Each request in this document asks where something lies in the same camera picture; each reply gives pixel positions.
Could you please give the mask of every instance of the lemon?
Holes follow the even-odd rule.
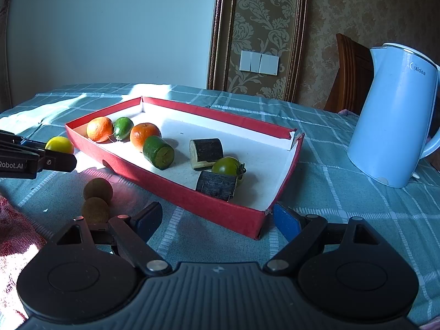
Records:
[[[73,154],[75,148],[72,142],[64,136],[56,136],[48,141],[45,148],[47,150],[58,151],[60,153]]]

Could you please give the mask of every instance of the cherry tomato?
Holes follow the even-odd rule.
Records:
[[[245,164],[241,164],[234,157],[226,156],[219,159],[212,168],[212,172],[216,174],[237,176],[238,179],[243,177],[246,172]]]

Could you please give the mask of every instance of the red box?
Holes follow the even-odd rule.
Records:
[[[175,166],[164,171],[155,169],[130,142],[95,143],[88,139],[87,123],[105,116],[113,121],[127,116],[135,125],[146,121],[156,124],[162,137],[176,144],[172,145],[177,153]],[[98,110],[65,127],[77,149],[115,173],[177,206],[253,239],[258,239],[265,216],[287,185],[304,138],[304,134],[295,135],[295,129],[148,97]],[[188,144],[190,139],[206,137],[218,137],[225,156],[238,155],[246,164],[243,184],[229,202],[195,191],[198,174],[187,157]]]

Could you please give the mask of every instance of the tablecloth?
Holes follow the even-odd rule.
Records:
[[[414,268],[420,289],[409,318],[421,325],[440,315],[440,175],[425,160],[403,189],[393,189],[362,174],[346,150],[356,117],[316,110],[275,99],[175,85],[127,83],[65,86],[0,115],[0,129],[46,142],[65,135],[64,124],[90,112],[140,95],[199,105],[305,132],[300,161],[282,200],[301,214],[329,222],[365,218]],[[114,187],[113,215],[134,214],[154,200],[163,223],[148,244],[174,267],[178,261],[263,264],[285,244],[269,219],[260,240],[224,229],[114,175],[81,152],[72,173],[43,171],[35,180],[0,179],[0,192],[41,234],[56,232],[80,214],[83,186],[97,176]]]

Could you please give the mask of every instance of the screw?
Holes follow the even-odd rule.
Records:
[[[289,267],[289,263],[282,259],[272,259],[266,265],[272,272],[283,271]]]
[[[168,263],[164,260],[155,259],[147,263],[147,268],[150,271],[164,271],[168,268]]]

